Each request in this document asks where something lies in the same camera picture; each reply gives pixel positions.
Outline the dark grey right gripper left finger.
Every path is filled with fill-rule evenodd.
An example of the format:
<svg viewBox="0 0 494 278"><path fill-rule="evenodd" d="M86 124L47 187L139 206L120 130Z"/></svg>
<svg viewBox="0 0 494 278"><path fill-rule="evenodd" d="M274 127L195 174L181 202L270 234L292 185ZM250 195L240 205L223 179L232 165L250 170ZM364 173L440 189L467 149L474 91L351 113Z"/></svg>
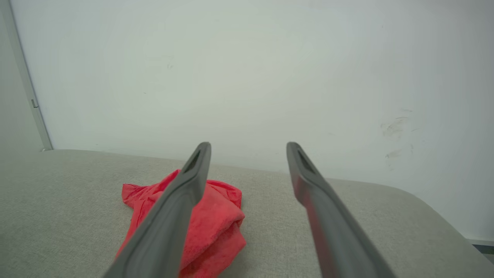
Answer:
<svg viewBox="0 0 494 278"><path fill-rule="evenodd" d="M211 144L200 143L166 187L106 278L177 277L192 211L204 194Z"/></svg>

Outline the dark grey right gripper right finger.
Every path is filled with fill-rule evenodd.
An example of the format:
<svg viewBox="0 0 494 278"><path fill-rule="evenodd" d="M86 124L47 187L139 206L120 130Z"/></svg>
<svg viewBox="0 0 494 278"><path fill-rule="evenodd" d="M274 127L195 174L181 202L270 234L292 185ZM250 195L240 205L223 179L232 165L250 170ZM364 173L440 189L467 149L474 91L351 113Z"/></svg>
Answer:
<svg viewBox="0 0 494 278"><path fill-rule="evenodd" d="M296 142L286 145L294 195L307 211L324 278L394 278L379 253L329 182Z"/></svg>

